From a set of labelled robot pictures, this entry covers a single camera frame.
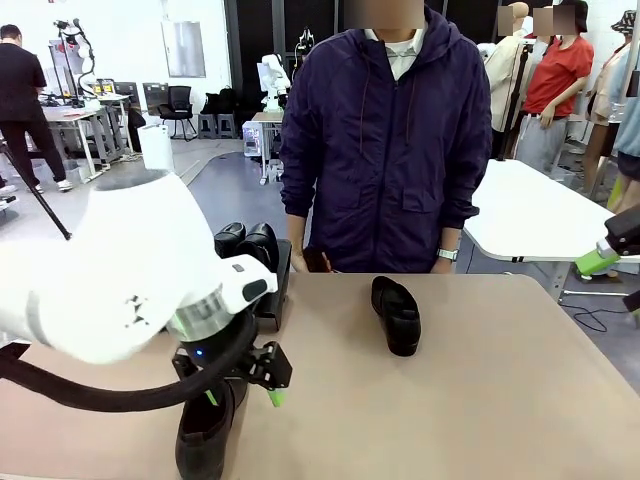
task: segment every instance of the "black cable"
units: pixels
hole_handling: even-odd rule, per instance
[[[471,258],[469,259],[469,264],[467,265],[467,271],[464,272],[465,275],[467,275],[469,273],[469,269],[471,268],[471,263],[473,262],[473,253],[476,251],[476,244],[473,244],[473,247],[471,247]]]
[[[577,305],[562,305],[563,308],[575,308],[576,310],[583,310],[582,313],[575,313],[572,315],[572,318],[578,322],[580,325],[583,325],[584,327],[593,330],[594,332],[598,332],[598,333],[607,333],[609,331],[609,329],[607,328],[607,326],[602,323],[602,321],[600,321],[597,317],[596,317],[596,313],[613,313],[616,315],[627,315],[629,314],[628,311],[624,310],[624,311],[616,311],[616,310],[607,310],[606,308],[600,308],[598,310],[588,310],[584,307],[579,307]],[[588,315],[590,316],[594,322],[596,322],[598,325],[600,325],[602,328],[598,329],[595,327],[592,327],[591,325],[583,322],[582,320],[578,319],[578,317],[581,317],[583,315]]]
[[[233,341],[213,362],[183,381],[159,388],[112,391],[88,387],[6,356],[0,356],[0,378],[79,410],[108,413],[158,410],[193,400],[236,366],[254,341],[257,323],[253,313],[245,310],[226,328],[232,330]]]

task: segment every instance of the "navy jacket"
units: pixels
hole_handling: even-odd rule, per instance
[[[349,30],[297,74],[282,126],[290,215],[342,272],[429,272],[443,227],[477,215],[491,153],[489,81],[477,47],[425,6],[422,51],[398,82],[383,42]]]

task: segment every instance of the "hand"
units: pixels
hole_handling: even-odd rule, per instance
[[[547,129],[553,123],[553,117],[556,116],[556,107],[553,105],[547,105],[542,113],[540,114],[540,126],[543,129]]]
[[[309,273],[309,267],[307,267],[307,262],[301,251],[294,250],[291,252],[291,265],[293,265],[294,270],[298,273]]]
[[[453,273],[453,262],[448,258],[438,257],[436,264],[431,269],[431,273],[447,275]]]

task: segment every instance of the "mannequin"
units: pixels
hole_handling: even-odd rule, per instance
[[[549,46],[533,74],[515,154],[541,172],[550,172],[560,154],[576,95],[587,85],[594,57],[593,46],[581,36],[587,31],[587,3],[563,0],[557,7],[554,28],[562,37]],[[570,17],[569,7],[575,11]]]
[[[509,7],[513,15],[512,35],[506,36],[498,43],[485,61],[485,69],[491,86],[491,128],[493,130],[491,158],[498,157],[504,132],[509,132],[513,128],[513,125],[506,126],[505,122],[515,76],[519,69],[521,40],[531,33],[523,28],[529,15],[529,6],[524,2],[516,2]]]
[[[593,88],[587,93],[589,106],[587,107],[587,120],[593,122],[589,145],[584,158],[584,191],[590,192],[596,179],[598,161],[609,129],[609,116],[611,115],[611,83],[613,74],[625,55],[629,54],[630,43],[633,36],[633,26],[636,21],[635,10],[624,13],[619,22],[611,25],[614,32],[624,35],[624,44],[613,52],[613,55],[602,67],[602,71],[596,79]]]

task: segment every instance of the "black chair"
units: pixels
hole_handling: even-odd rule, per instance
[[[198,132],[193,126],[193,123],[191,123],[191,119],[193,118],[193,105],[190,103],[190,97],[191,87],[169,87],[169,103],[158,106],[158,112],[160,113],[163,125],[167,120],[174,121],[173,136],[171,138],[177,138],[179,120],[182,124],[182,134],[185,142],[193,140],[193,138],[187,138],[187,130],[184,126],[185,120],[189,122],[196,137],[198,136]]]

